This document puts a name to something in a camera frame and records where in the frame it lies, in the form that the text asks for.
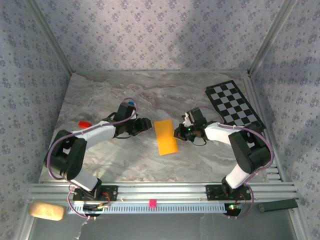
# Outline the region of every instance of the patterned wallpaper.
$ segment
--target patterned wallpaper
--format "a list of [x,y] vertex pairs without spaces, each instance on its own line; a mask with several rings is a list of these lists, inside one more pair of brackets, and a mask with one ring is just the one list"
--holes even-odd
[[38,182],[69,77],[23,0],[0,1],[0,239]]
[[254,76],[314,239],[320,239],[319,26],[319,0],[298,1]]
[[38,0],[72,68],[248,69],[283,0]]

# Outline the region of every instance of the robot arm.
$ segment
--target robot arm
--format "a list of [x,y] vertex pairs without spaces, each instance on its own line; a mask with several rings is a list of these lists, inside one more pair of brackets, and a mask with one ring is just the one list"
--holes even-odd
[[[175,138],[193,142],[198,137],[232,146],[237,164],[222,179],[222,191],[226,196],[239,190],[254,171],[270,161],[271,154],[266,144],[245,130],[223,128],[215,121],[207,122],[199,108],[186,112],[182,118],[184,122],[174,131]],[[254,124],[246,128],[260,132]]]
[[[51,170],[81,187],[89,198],[96,199],[102,194],[102,182],[82,168],[85,151],[98,143],[113,139],[123,133],[136,136],[151,127],[152,124],[148,118],[137,118],[136,108],[129,103],[123,102],[117,112],[112,113],[96,125],[73,132],[67,130],[59,131],[53,143],[63,137],[71,137],[60,141],[54,147],[50,156]],[[44,159],[46,167],[48,154]]]

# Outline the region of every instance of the red object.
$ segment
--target red object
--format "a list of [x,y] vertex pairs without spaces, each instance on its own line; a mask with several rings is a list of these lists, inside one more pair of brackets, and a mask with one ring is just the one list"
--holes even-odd
[[87,129],[87,128],[92,126],[92,124],[90,122],[87,122],[87,121],[80,121],[78,125],[82,129]]
[[157,207],[157,200],[156,199],[150,199],[149,200],[149,208],[156,208]]

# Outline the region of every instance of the gray marble table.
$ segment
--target gray marble table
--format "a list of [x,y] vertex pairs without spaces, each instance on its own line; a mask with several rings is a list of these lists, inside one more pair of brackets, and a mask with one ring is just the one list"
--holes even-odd
[[[78,122],[98,123],[115,112],[122,100],[132,97],[140,117],[152,122],[172,119],[176,128],[185,111],[196,106],[211,107],[206,87],[234,80],[244,95],[240,74],[214,72],[105,72],[71,77],[53,136],[58,131],[78,130]],[[219,121],[209,109],[202,111],[208,121]],[[112,139],[85,153],[83,167],[103,182],[220,182],[236,165],[229,145],[208,142],[194,146],[178,141],[178,153],[159,155],[155,129],[129,139]],[[50,180],[47,169],[40,181]],[[254,181],[266,181],[261,173]]]

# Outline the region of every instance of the beige sponge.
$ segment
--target beige sponge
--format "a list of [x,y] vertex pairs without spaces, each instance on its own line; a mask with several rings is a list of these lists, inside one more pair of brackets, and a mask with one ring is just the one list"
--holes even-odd
[[65,206],[47,202],[34,201],[30,204],[29,214],[36,218],[60,221],[64,218],[67,209]]

